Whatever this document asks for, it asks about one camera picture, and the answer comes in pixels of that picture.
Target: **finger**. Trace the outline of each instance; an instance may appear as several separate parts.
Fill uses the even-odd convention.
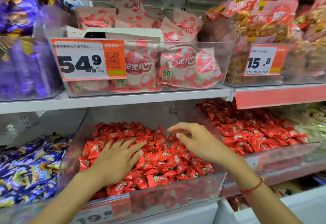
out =
[[[120,141],[117,141],[115,144],[113,144],[112,148],[120,148],[121,144],[123,144],[124,139],[121,139]]]
[[[145,144],[146,144],[146,142],[141,142],[139,144],[133,145],[131,148],[128,148],[128,152],[129,152],[130,156],[132,156],[132,154],[134,152],[136,152],[137,150],[141,149]]]
[[[129,160],[129,167],[130,170],[132,169],[132,167],[139,161],[139,159],[143,156],[144,152],[141,150],[139,152],[137,152],[130,160]]]
[[[128,141],[125,141],[122,145],[121,145],[121,149],[125,149],[125,148],[129,148],[130,144],[132,144],[134,141],[137,140],[137,137],[133,137]]]
[[[191,146],[193,144],[193,140],[188,138],[187,136],[185,136],[184,134],[182,133],[177,133],[175,135],[179,140],[180,142],[182,142],[183,144],[185,144],[185,146],[191,150]]]
[[[108,143],[105,145],[102,151],[108,151],[111,148],[112,143],[113,140],[108,141]]]
[[[179,131],[179,130],[187,130],[190,133],[193,132],[195,125],[198,125],[197,123],[177,123],[176,125],[171,126],[168,128],[168,131]]]

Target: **red string bracelet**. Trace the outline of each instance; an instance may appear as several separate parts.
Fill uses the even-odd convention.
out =
[[[256,185],[255,187],[253,187],[251,189],[240,190],[240,192],[242,194],[249,194],[249,193],[252,193],[255,189],[258,189],[263,184],[263,182],[265,181],[263,177],[259,177],[259,178],[260,178],[260,182],[259,182],[258,185]]]

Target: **pile of red candy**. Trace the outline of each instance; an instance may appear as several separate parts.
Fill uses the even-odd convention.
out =
[[[79,171],[92,166],[110,140],[115,143],[122,138],[128,140],[132,137],[137,137],[135,143],[147,142],[142,148],[144,155],[121,182],[107,186],[106,189],[96,193],[91,200],[153,188],[158,185],[167,185],[214,173],[212,164],[205,162],[187,150],[174,133],[166,138],[162,127],[151,130],[141,123],[134,122],[130,124],[126,122],[97,124],[93,140],[85,144],[83,155],[79,156]]]
[[[218,128],[225,145],[241,156],[308,143],[306,134],[298,133],[287,120],[275,118],[267,109],[237,110],[222,99],[209,99],[196,107]]]

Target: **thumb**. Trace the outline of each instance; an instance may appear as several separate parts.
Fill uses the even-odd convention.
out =
[[[142,150],[135,153],[135,155],[129,160],[130,169],[132,169],[132,167],[139,161],[143,154],[144,152]]]
[[[188,138],[187,136],[185,136],[182,133],[177,133],[175,136],[180,140],[180,142],[185,144],[185,146],[190,149],[190,147],[193,143],[192,139]]]

